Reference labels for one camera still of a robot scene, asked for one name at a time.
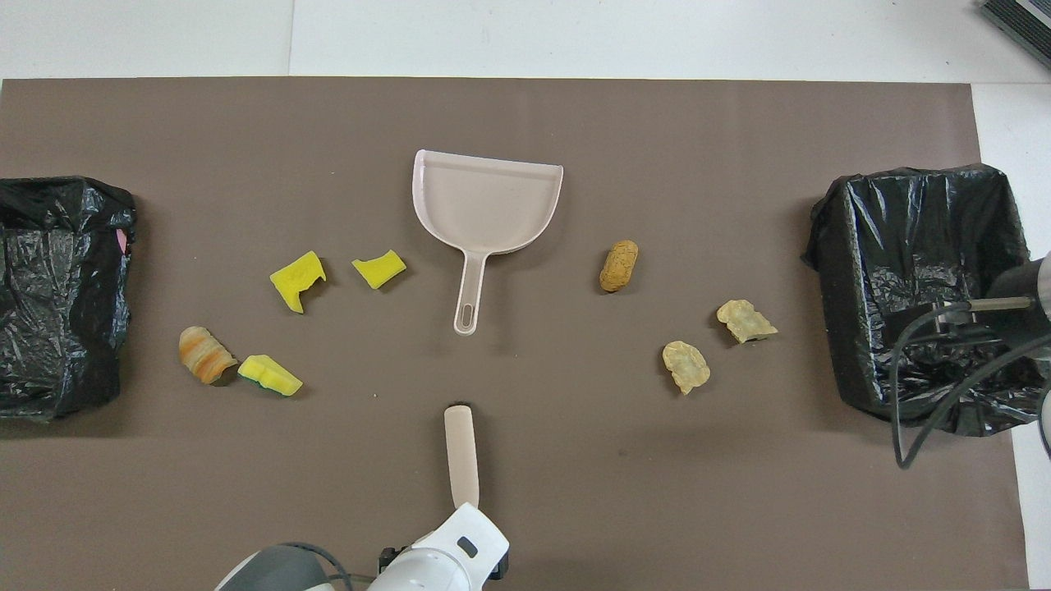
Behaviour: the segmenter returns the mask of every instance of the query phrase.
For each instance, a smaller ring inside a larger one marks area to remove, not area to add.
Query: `black trash bag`
[[[120,393],[135,223],[131,193],[94,179],[0,179],[0,417],[50,421]]]
[[[832,368],[844,402],[890,419],[885,318],[932,302],[982,298],[1003,271],[1029,261],[1007,176],[983,164],[898,168],[842,177],[810,213],[803,260],[821,277]],[[1003,344],[906,349],[902,424],[923,424],[939,401]],[[1032,422],[1044,378],[1023,358],[971,389],[937,429],[983,436]]]

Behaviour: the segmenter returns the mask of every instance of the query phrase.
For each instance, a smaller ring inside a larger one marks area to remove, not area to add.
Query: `brown mat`
[[[412,210],[416,149],[565,166],[527,249],[491,260],[478,332],[460,254]],[[0,176],[139,197],[122,398],[0,425],[11,589],[211,589],[302,539],[370,573],[452,504],[441,411],[475,404],[481,507],[512,544],[493,591],[1025,587],[1008,435],[943,433],[908,472],[836,393],[807,213],[840,175],[980,160],[960,85],[456,79],[6,81]],[[632,284],[596,277],[641,247]],[[378,292],[350,266],[397,250]],[[330,281],[293,314],[267,276]],[[780,329],[731,346],[747,298]],[[307,386],[194,383],[209,327]],[[713,367],[682,398],[682,339]]]

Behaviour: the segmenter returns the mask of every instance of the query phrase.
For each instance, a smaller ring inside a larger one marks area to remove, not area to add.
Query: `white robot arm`
[[[398,553],[369,591],[479,591],[509,547],[493,522],[465,503],[438,529]],[[215,591],[334,591],[311,553],[316,551],[271,546],[238,565]]]

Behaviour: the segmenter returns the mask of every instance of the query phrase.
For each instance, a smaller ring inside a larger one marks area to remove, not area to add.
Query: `dustpan handle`
[[[478,327],[478,304],[481,302],[481,279],[486,273],[486,254],[463,253],[463,277],[460,279],[460,295],[456,302],[456,317],[453,328],[468,337]]]

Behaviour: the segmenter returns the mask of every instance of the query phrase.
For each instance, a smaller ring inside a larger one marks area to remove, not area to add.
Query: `yellow sponge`
[[[354,265],[357,272],[362,273],[365,281],[369,282],[369,287],[373,289],[379,289],[383,284],[406,269],[405,261],[393,250],[388,250],[386,254],[378,259],[371,261],[355,260],[350,264]]]
[[[303,382],[277,365],[270,355],[249,355],[238,368],[238,374],[286,396],[294,394],[303,387]]]
[[[328,281],[328,278],[325,277],[325,269],[322,268],[322,260],[313,250],[270,276],[270,282],[285,299],[289,309],[301,314],[303,313],[303,303],[300,302],[300,292],[306,291],[318,279]]]

